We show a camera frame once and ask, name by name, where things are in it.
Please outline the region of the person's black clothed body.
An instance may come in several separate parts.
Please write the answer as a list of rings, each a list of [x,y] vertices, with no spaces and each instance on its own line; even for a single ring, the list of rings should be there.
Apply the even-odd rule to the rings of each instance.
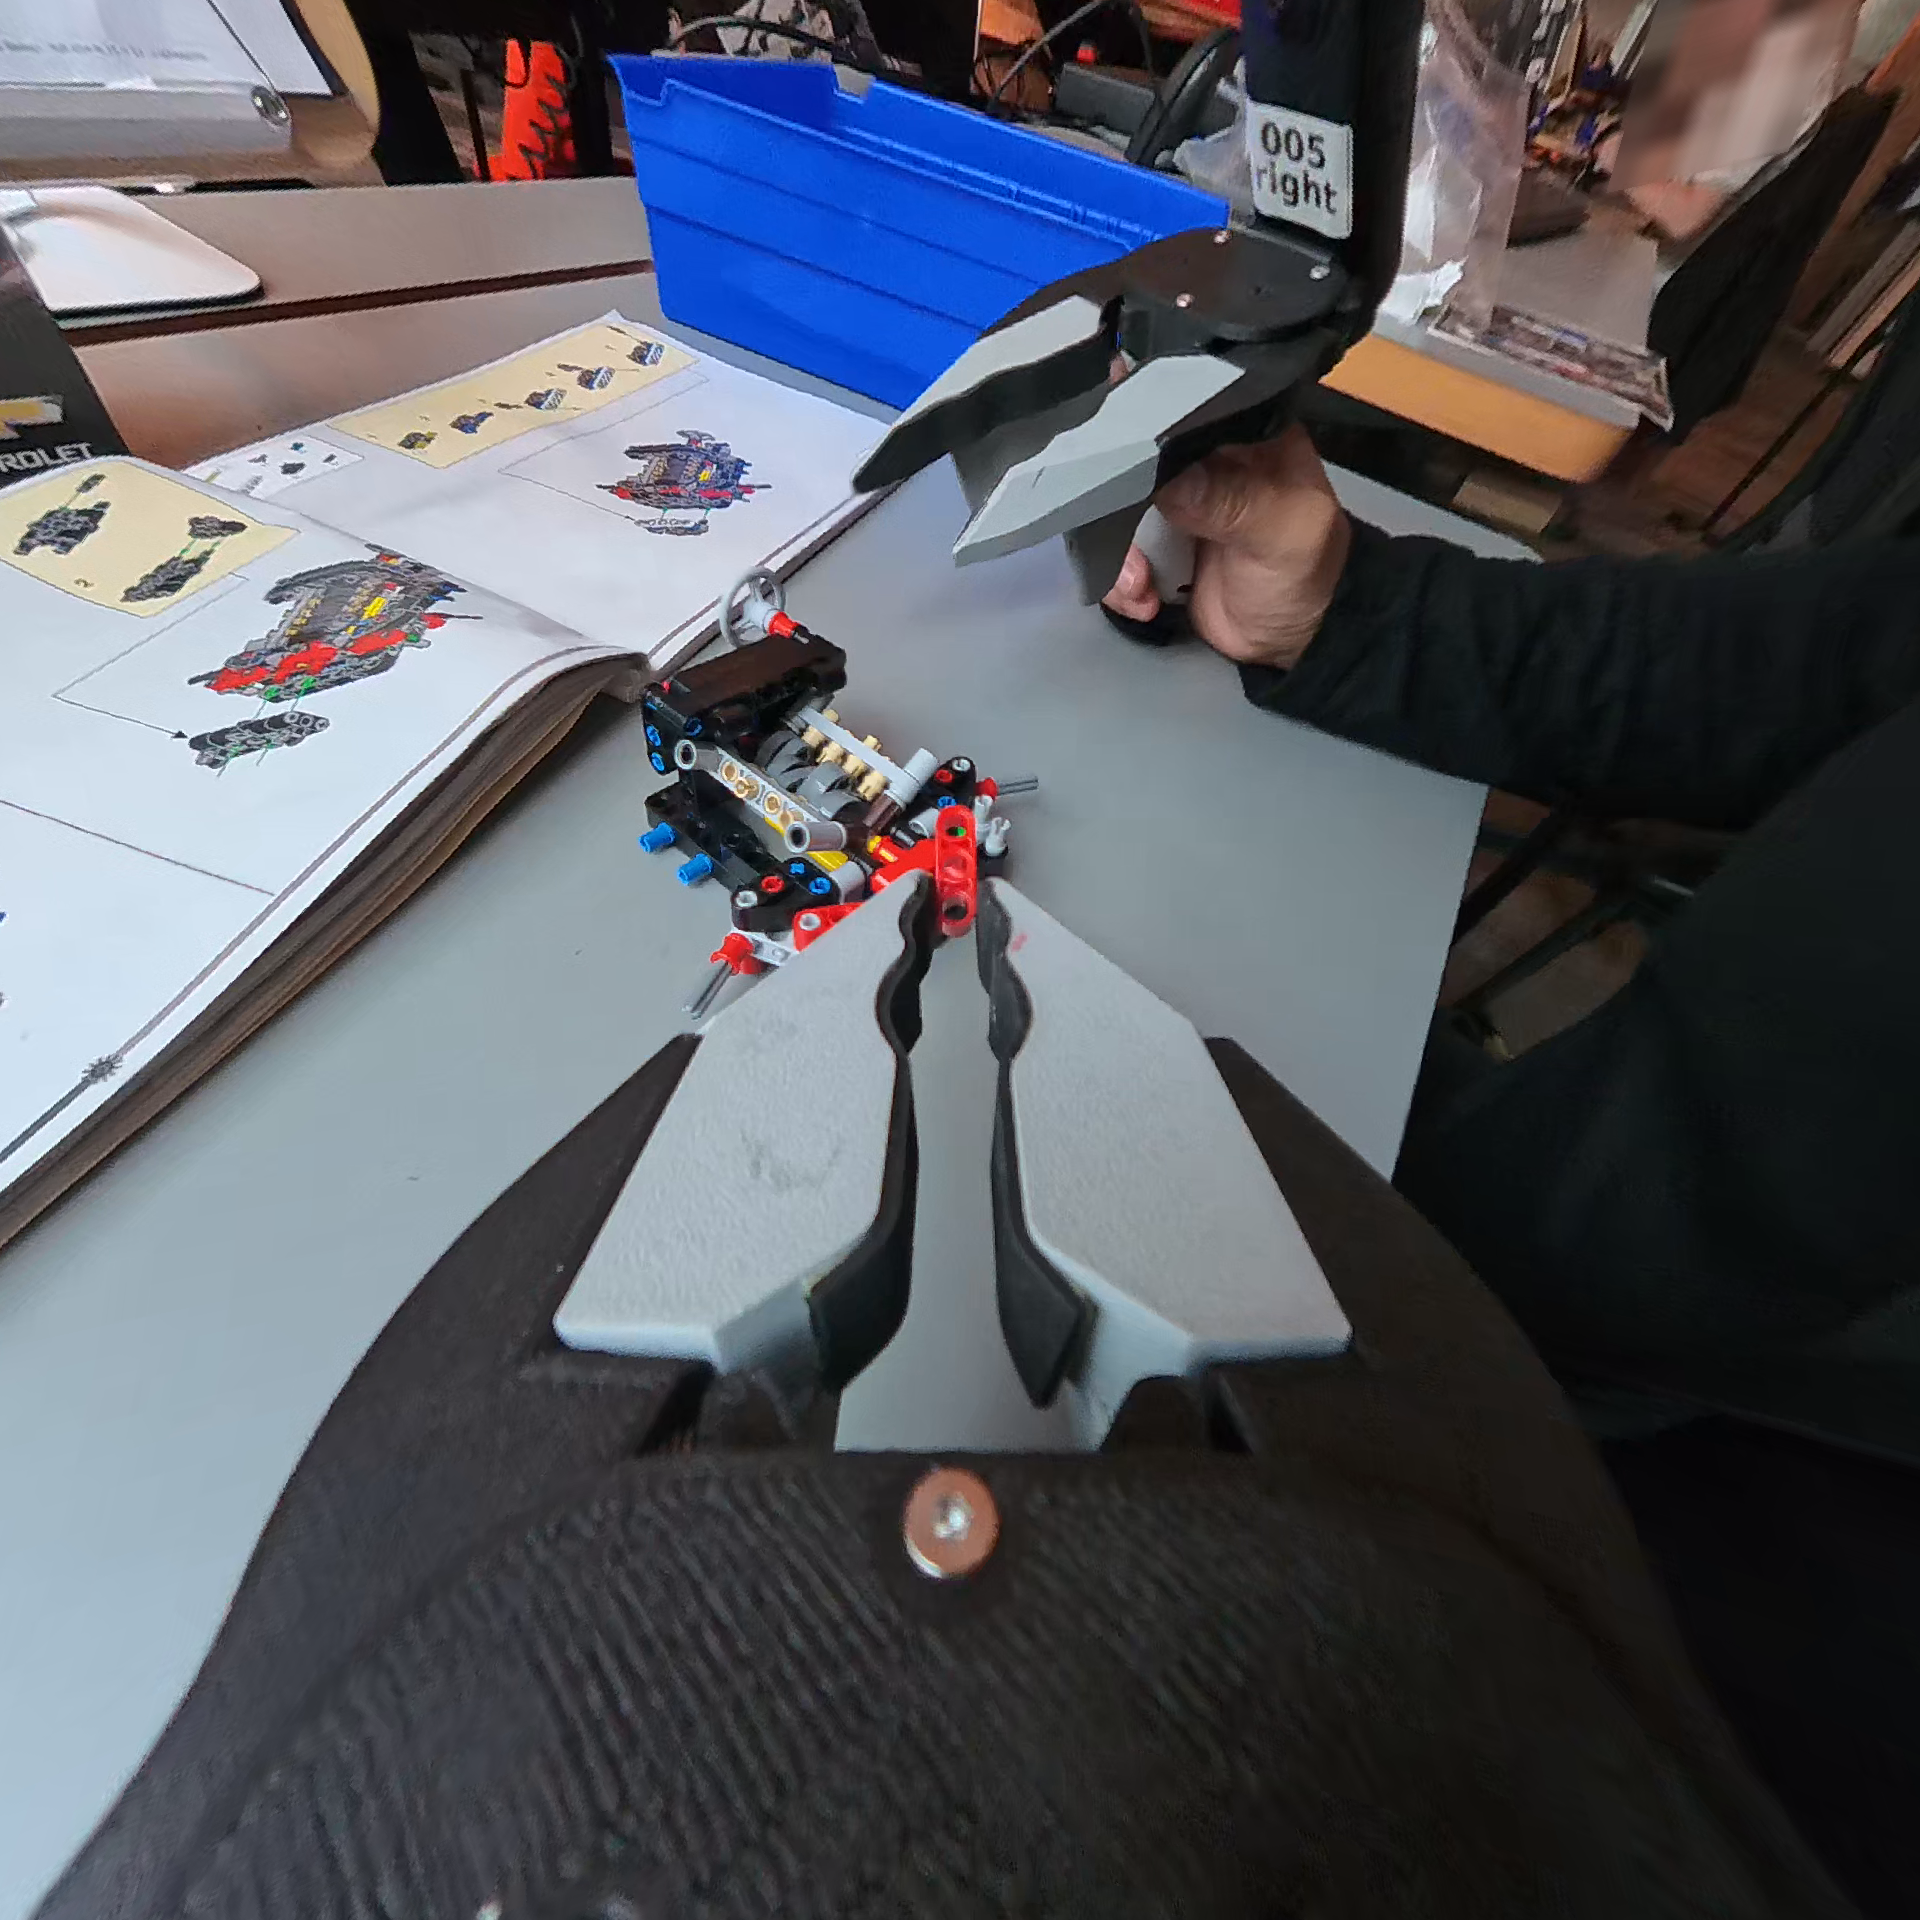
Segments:
[[[1868,1914],[1915,1914],[1918,729],[1827,759],[1400,1185],[1575,1392],[1696,1665]]]

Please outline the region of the person's right forearm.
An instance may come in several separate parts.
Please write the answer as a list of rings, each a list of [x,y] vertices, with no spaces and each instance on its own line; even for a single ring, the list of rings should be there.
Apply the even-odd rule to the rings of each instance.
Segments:
[[[1476,558],[1360,523],[1303,657],[1247,696],[1446,777],[1742,830],[1915,702],[1918,543]]]

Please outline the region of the orange black object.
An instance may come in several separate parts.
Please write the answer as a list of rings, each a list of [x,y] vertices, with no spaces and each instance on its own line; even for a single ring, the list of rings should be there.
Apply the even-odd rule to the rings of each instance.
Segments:
[[[502,138],[504,179],[574,177],[580,174],[570,94],[574,56],[550,38],[508,38],[504,48]]]

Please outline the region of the clear plastic bag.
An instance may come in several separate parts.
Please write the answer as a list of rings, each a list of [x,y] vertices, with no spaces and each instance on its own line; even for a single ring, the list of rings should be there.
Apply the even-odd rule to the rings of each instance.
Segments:
[[[1481,41],[1466,3],[1428,2],[1411,122],[1400,274],[1378,326],[1457,310],[1488,321],[1528,144],[1529,85]]]

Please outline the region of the clear sign holder with paper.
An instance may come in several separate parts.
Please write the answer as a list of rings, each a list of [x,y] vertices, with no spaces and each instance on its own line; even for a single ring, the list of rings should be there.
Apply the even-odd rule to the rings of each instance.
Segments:
[[[347,96],[292,3],[6,2],[3,159],[276,155]]]

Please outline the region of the silver monitor stand base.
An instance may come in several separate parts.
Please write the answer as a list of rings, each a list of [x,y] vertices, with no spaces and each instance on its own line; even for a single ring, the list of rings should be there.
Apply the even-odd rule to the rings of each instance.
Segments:
[[[146,199],[106,185],[6,187],[3,219],[40,298],[60,319],[185,313],[264,294],[250,265]]]

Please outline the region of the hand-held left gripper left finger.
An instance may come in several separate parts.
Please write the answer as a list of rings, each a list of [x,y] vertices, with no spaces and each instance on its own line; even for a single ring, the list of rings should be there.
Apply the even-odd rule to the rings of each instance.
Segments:
[[[563,1346],[844,1390],[910,1291],[934,888],[902,877],[714,1014],[553,1315]]]

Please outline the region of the person's right hand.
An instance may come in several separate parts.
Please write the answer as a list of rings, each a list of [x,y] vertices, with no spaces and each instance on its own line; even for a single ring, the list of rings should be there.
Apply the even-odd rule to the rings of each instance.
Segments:
[[[1193,542],[1193,632],[1238,664],[1292,669],[1353,545],[1353,525],[1306,425],[1212,449],[1170,477],[1155,506]]]

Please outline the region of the blue plastic bin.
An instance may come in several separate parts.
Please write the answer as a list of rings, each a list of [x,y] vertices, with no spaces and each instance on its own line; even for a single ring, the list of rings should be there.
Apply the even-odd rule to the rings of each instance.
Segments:
[[[827,64],[614,54],[663,314],[894,406],[1062,277],[1227,200]]]

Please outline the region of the printed paper sheet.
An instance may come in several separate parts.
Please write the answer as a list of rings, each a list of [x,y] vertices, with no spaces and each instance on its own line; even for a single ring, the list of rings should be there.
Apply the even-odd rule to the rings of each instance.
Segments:
[[[1652,427],[1674,427],[1667,361],[1643,344],[1615,342],[1513,303],[1494,303],[1481,313],[1451,301],[1432,318],[1428,331],[1596,393],[1610,393]]]

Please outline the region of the lego box with car print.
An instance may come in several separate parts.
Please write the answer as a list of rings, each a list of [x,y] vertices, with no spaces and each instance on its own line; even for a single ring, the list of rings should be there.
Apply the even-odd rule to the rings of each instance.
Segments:
[[[128,451],[84,366],[3,232],[3,486]]]

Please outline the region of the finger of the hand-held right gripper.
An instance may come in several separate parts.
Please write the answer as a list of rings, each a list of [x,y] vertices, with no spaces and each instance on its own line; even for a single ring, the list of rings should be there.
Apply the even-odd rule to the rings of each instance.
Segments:
[[[1003,427],[1046,422],[1100,397],[1111,384],[1118,313],[1121,294],[1064,294],[986,331],[891,421],[850,486],[897,486]]]
[[[1142,363],[1108,386],[1089,421],[1055,430],[1007,466],[955,538],[954,559],[999,559],[1122,506],[1143,506],[1159,485],[1167,437],[1240,378],[1234,361],[1210,351]]]

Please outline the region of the red lego beam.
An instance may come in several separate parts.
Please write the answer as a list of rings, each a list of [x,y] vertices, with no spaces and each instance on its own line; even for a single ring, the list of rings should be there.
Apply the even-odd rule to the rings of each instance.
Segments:
[[[929,840],[929,872],[934,877],[937,925],[955,942],[972,933],[977,918],[977,815],[972,807],[946,803],[934,815]]]

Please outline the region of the partly built lego car chassis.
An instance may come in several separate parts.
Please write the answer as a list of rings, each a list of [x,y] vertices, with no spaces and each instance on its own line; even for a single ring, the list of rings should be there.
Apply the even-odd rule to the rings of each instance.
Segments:
[[[850,731],[833,696],[848,657],[785,607],[768,566],[723,602],[727,650],[652,680],[642,734],[663,783],[647,799],[641,850],[680,855],[680,883],[723,883],[730,929],[710,953],[686,1018],[702,1023],[726,987],[767,975],[899,879],[929,872],[929,830],[946,803],[975,809],[979,877],[1009,850],[1003,802],[1036,777],[995,778],[975,757],[891,757]]]

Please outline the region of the open lego instruction booklet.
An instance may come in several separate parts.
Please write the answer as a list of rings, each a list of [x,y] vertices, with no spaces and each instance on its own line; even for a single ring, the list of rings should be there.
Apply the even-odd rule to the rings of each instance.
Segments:
[[[3,1238],[359,944],[601,689],[864,509],[881,421],[603,314],[3,506]]]

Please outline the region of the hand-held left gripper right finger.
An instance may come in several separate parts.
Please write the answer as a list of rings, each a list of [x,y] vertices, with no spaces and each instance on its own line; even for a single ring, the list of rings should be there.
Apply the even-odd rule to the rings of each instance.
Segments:
[[[977,958],[999,1327],[1026,1395],[1111,1426],[1147,1377],[1344,1352],[1353,1326],[1196,1026],[1003,879]]]

